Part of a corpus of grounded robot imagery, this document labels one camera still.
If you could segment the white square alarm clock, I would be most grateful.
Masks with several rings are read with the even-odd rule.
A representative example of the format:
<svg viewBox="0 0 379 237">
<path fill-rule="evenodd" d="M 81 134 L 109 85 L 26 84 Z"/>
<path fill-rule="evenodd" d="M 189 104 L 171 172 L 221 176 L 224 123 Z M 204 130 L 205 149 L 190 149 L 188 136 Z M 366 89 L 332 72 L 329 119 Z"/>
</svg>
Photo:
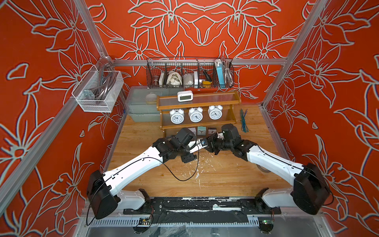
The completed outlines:
<svg viewBox="0 0 379 237">
<path fill-rule="evenodd" d="M 190 127 L 189 130 L 195 135 L 197 136 L 196 134 L 196 129 L 194 127 Z"/>
</svg>

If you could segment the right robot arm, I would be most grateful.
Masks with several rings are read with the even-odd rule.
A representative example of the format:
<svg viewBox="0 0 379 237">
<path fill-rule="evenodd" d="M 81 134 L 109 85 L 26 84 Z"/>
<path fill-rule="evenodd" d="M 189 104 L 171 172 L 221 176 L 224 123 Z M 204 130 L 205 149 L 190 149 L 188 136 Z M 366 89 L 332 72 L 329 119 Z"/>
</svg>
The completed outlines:
<svg viewBox="0 0 379 237">
<path fill-rule="evenodd" d="M 316 215 L 332 193 L 316 165 L 303 165 L 270 153 L 257 143 L 242 139 L 231 123 L 223 125 L 220 133 L 208 136 L 207 142 L 206 150 L 210 153 L 231 151 L 236 157 L 278 175 L 292 186 L 291 189 L 265 190 L 262 200 L 268 207 L 296 206 L 307 214 Z"/>
</svg>

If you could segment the white twin-bell clock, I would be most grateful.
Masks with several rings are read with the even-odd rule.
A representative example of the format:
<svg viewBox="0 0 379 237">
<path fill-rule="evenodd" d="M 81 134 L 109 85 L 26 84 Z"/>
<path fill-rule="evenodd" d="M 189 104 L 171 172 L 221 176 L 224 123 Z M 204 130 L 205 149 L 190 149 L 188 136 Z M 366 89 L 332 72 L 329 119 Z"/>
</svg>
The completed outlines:
<svg viewBox="0 0 379 237">
<path fill-rule="evenodd" d="M 191 122 L 200 122 L 203 119 L 203 108 L 197 107 L 197 108 L 190 108 L 189 109 L 189 119 Z"/>
<path fill-rule="evenodd" d="M 208 115 L 210 119 L 212 120 L 218 120 L 223 115 L 223 106 L 217 105 L 217 106 L 209 106 L 208 107 Z"/>
<path fill-rule="evenodd" d="M 173 124 L 181 124 L 185 120 L 183 109 L 172 109 L 169 114 Z"/>
</svg>

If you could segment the white twin-bell clock front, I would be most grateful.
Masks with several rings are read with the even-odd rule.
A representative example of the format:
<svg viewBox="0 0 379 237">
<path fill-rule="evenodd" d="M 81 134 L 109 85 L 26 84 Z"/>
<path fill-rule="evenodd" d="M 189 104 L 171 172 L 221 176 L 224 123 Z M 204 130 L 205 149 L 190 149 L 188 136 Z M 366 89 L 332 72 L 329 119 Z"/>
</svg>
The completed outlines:
<svg viewBox="0 0 379 237">
<path fill-rule="evenodd" d="M 173 124 L 181 124 L 185 120 L 183 109 L 172 109 L 169 114 Z"/>
</svg>

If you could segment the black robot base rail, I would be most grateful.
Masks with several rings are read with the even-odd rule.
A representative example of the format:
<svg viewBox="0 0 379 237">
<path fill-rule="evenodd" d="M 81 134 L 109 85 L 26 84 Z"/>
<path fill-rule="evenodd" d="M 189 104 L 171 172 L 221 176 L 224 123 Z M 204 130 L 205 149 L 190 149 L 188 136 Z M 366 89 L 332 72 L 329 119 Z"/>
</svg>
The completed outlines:
<svg viewBox="0 0 379 237">
<path fill-rule="evenodd" d="M 267 207 L 252 197 L 157 197 L 124 215 L 153 216 L 154 224 L 257 225 L 260 219 L 280 215 L 279 207 Z"/>
</svg>

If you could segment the white digital clock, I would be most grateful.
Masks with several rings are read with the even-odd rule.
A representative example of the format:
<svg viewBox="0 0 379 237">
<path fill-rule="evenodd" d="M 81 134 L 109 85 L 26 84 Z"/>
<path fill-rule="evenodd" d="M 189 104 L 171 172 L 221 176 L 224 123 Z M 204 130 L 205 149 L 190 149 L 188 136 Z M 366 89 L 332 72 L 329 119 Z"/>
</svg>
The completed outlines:
<svg viewBox="0 0 379 237">
<path fill-rule="evenodd" d="M 177 93 L 178 102 L 187 102 L 193 100 L 193 92 L 191 90 L 179 91 Z"/>
</svg>

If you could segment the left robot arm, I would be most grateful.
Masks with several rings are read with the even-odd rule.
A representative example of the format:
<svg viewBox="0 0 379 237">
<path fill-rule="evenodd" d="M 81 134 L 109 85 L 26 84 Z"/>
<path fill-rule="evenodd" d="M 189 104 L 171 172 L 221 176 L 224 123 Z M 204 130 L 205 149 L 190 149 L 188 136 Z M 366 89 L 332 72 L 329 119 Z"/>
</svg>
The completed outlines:
<svg viewBox="0 0 379 237">
<path fill-rule="evenodd" d="M 118 193 L 142 174 L 177 156 L 184 163 L 196 160 L 194 153 L 207 146 L 205 139 L 196 139 L 188 128 L 182 128 L 170 139 L 158 139 L 146 151 L 122 166 L 105 173 L 94 171 L 89 177 L 86 193 L 94 218 L 100 220 L 114 212 L 118 204 L 125 201 Z"/>
</svg>

